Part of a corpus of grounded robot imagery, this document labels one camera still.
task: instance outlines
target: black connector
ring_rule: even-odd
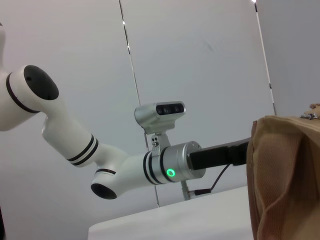
[[[199,189],[199,190],[194,190],[194,195],[199,196],[202,194],[210,194],[211,193],[211,189],[207,188],[207,189]]]
[[[234,166],[247,163],[249,140],[229,143],[224,146],[209,147],[190,153],[193,170],[207,169],[232,164]]]

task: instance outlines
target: white backdrop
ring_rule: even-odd
[[[276,112],[300,116],[320,103],[320,1],[258,0]]]
[[[251,0],[121,2],[141,104],[186,105],[168,132],[172,145],[194,140],[205,148],[245,139],[254,120],[274,113]],[[207,169],[189,188],[210,187],[222,168]],[[230,167],[215,192],[246,184],[246,166]],[[161,206],[183,201],[180,183],[157,191]]]
[[[8,71],[37,65],[101,143],[146,152],[117,0],[0,2]],[[0,134],[0,206],[8,240],[85,240],[91,225],[157,207],[153,187],[104,200],[90,189],[95,164],[76,168],[41,136],[45,115]]]

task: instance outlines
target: white robotic arm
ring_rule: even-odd
[[[4,27],[0,25],[0,131],[8,131],[39,112],[46,114],[43,138],[76,167],[92,162],[97,171],[91,185],[101,198],[115,199],[143,186],[201,178],[205,169],[193,170],[188,156],[200,149],[196,142],[170,146],[165,131],[186,109],[182,102],[163,102],[138,107],[137,122],[152,137],[153,150],[128,156],[122,150],[100,143],[66,108],[58,87],[39,67],[26,65],[8,73],[3,68]]]

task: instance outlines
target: silver metal cylinder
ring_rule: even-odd
[[[189,154],[201,149],[195,141],[168,147],[163,154],[166,175],[174,182],[202,178],[206,170],[192,170]]]
[[[206,170],[193,170],[189,160],[189,154],[199,149],[197,142],[190,141],[166,147],[154,157],[150,152],[145,160],[146,175],[155,185],[202,178]]]

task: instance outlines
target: black cable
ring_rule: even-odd
[[[206,188],[206,189],[198,189],[198,190],[194,190],[194,195],[199,196],[202,194],[210,194],[211,191],[215,188],[215,186],[217,185],[219,179],[221,178],[222,174],[224,174],[224,172],[227,170],[227,168],[230,166],[230,164],[228,164],[227,166],[224,167],[224,169],[220,172],[219,176],[216,178],[216,180],[214,181],[214,184],[212,185],[211,188]]]
[[[227,166],[224,167],[224,169],[220,172],[219,176],[216,178],[214,184],[212,185],[212,187],[210,188],[210,190],[212,191],[215,186],[217,185],[217,182],[219,181],[219,179],[221,178],[222,174],[224,174],[224,172],[227,170],[227,168],[230,166],[230,164],[228,164]]]

